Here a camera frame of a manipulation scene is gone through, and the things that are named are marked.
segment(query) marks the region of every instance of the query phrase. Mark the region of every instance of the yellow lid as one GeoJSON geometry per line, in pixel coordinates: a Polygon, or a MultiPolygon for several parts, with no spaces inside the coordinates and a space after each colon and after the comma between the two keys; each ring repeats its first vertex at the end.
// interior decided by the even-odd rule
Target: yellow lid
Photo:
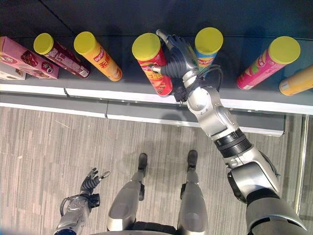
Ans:
{"type": "Polygon", "coordinates": [[[48,54],[53,47],[53,38],[48,33],[42,33],[34,41],[34,50],[40,55],[48,54]]]}
{"type": "Polygon", "coordinates": [[[288,36],[276,38],[269,45],[268,53],[271,59],[281,65],[290,64],[300,55],[299,43],[288,36]]]}
{"type": "Polygon", "coordinates": [[[195,46],[201,54],[209,55],[218,52],[223,44],[223,35],[216,28],[204,28],[196,35],[195,46]]]}
{"type": "Polygon", "coordinates": [[[136,38],[133,43],[132,52],[134,57],[140,61],[153,59],[161,48],[161,42],[154,33],[144,33],[136,38]]]}
{"type": "Polygon", "coordinates": [[[81,32],[74,40],[74,48],[79,54],[84,55],[91,52],[97,45],[94,35],[88,31],[81,32]]]}

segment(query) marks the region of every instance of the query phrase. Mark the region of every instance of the orange chip can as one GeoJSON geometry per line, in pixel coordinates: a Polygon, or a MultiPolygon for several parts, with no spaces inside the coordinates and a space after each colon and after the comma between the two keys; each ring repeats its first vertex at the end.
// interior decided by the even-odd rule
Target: orange chip can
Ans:
{"type": "Polygon", "coordinates": [[[155,73],[149,67],[149,65],[166,65],[159,37],[153,33],[140,35],[133,43],[132,52],[156,93],[168,95],[173,89],[171,78],[155,73]]]}
{"type": "Polygon", "coordinates": [[[109,80],[117,82],[122,70],[90,32],[81,32],[74,40],[75,50],[99,69],[109,80]]]}

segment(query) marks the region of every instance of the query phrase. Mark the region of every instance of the pink chip can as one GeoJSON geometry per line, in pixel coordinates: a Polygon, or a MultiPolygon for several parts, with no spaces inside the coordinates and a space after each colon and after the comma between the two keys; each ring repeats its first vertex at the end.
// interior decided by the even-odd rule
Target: pink chip can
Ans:
{"type": "Polygon", "coordinates": [[[242,90],[250,90],[287,64],[295,61],[299,55],[300,45],[295,39],[287,36],[278,37],[238,77],[237,86],[242,90]]]}

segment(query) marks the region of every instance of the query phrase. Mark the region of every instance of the pringles can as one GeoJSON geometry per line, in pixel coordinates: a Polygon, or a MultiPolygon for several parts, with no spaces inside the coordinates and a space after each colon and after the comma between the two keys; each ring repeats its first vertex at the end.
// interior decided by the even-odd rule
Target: pringles can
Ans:
{"type": "Polygon", "coordinates": [[[36,37],[34,50],[82,79],[86,79],[90,74],[89,69],[71,51],[60,45],[48,33],[36,37]]]}
{"type": "Polygon", "coordinates": [[[74,40],[75,50],[99,69],[109,80],[117,82],[122,70],[90,32],[81,32],[74,40]]]}
{"type": "Polygon", "coordinates": [[[313,65],[282,80],[279,90],[284,95],[294,95],[313,88],[313,65]]]}
{"type": "Polygon", "coordinates": [[[140,35],[133,43],[132,52],[156,93],[159,95],[169,94],[173,89],[171,78],[154,73],[149,67],[149,65],[166,65],[159,37],[154,33],[140,35]]]}
{"type": "Polygon", "coordinates": [[[288,36],[274,39],[268,49],[260,55],[237,79],[237,86],[250,90],[267,79],[287,64],[295,61],[300,55],[299,43],[288,36]]]}
{"type": "Polygon", "coordinates": [[[200,71],[213,63],[217,52],[223,45],[223,41],[222,33],[216,28],[204,28],[197,33],[195,48],[200,71]]]}

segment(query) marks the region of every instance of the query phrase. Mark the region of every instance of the dark red chip can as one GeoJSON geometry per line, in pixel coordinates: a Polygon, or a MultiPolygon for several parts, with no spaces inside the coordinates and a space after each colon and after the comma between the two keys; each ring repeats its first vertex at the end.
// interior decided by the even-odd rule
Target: dark red chip can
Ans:
{"type": "Polygon", "coordinates": [[[53,40],[50,34],[42,33],[37,36],[34,41],[34,49],[40,54],[44,55],[60,67],[86,79],[90,70],[68,49],[53,40]]]}

